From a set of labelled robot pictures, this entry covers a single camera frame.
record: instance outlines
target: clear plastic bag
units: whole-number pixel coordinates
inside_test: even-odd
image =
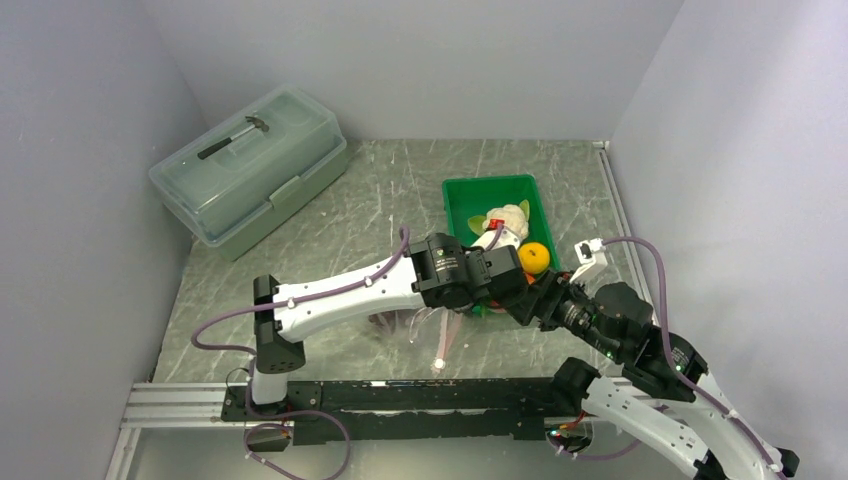
[[[433,348],[433,362],[430,369],[434,374],[441,373],[447,366],[447,357],[451,345],[462,327],[464,314],[445,308],[420,310],[394,310],[368,316],[368,321],[383,335],[406,336],[411,344],[421,348],[433,348],[438,338],[438,346]]]

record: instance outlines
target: plastic storage box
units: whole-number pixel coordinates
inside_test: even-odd
[[[205,159],[198,153],[253,129]],[[349,159],[332,112],[282,86],[150,169],[165,205],[205,244],[235,260],[300,210]]]
[[[448,231],[463,245],[471,245],[477,240],[477,235],[468,226],[469,218],[485,215],[489,210],[509,203],[518,205],[523,200],[529,201],[530,234],[524,242],[539,242],[547,247],[551,252],[551,267],[559,270],[556,245],[551,238],[536,179],[532,175],[452,178],[442,182],[442,194],[448,217]]]

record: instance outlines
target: hammer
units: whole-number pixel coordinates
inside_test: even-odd
[[[206,147],[205,149],[201,150],[201,151],[197,154],[197,158],[199,158],[199,159],[201,159],[201,160],[205,160],[205,159],[206,159],[206,157],[208,157],[208,156],[212,155],[213,153],[215,153],[215,152],[217,152],[218,150],[220,150],[220,149],[222,149],[222,148],[226,147],[227,145],[229,145],[229,144],[231,144],[231,143],[235,142],[235,141],[236,141],[236,140],[238,140],[239,138],[241,138],[241,137],[243,137],[243,136],[247,135],[247,134],[248,134],[248,133],[250,133],[252,130],[257,130],[257,129],[258,129],[258,130],[262,130],[263,132],[267,132],[268,130],[270,130],[270,129],[271,129],[271,127],[269,127],[269,126],[268,126],[268,124],[266,124],[265,122],[263,122],[262,120],[260,120],[260,119],[258,119],[258,118],[256,118],[256,117],[244,117],[244,118],[247,120],[247,123],[249,123],[249,124],[250,124],[250,126],[249,126],[249,127],[247,127],[247,128],[245,128],[244,130],[242,130],[242,131],[240,131],[240,132],[236,133],[235,135],[230,135],[229,137],[227,137],[227,138],[225,138],[225,139],[221,140],[220,142],[218,142],[218,143],[216,143],[216,144],[214,144],[214,145],[210,145],[210,146]]]

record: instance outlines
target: gray-green tool box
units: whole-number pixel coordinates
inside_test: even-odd
[[[344,173],[348,159],[335,115],[282,86],[153,166],[150,178],[174,215],[235,260]]]

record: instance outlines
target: clear plastic lid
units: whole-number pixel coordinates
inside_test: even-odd
[[[245,117],[267,125],[250,128]],[[198,153],[244,132],[205,159]],[[209,245],[235,234],[265,209],[268,197],[339,145],[332,112],[284,85],[150,169],[165,204]]]

